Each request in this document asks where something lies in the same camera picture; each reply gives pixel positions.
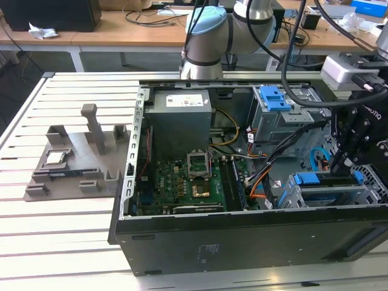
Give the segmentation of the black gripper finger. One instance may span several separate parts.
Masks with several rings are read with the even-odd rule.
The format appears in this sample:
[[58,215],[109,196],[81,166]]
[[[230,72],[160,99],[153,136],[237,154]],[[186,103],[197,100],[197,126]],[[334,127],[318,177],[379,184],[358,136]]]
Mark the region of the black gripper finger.
[[357,107],[343,107],[334,109],[331,120],[331,134],[336,139],[336,152],[330,160],[330,174],[332,176],[349,176],[353,165],[352,155],[355,151],[357,137],[356,118]]

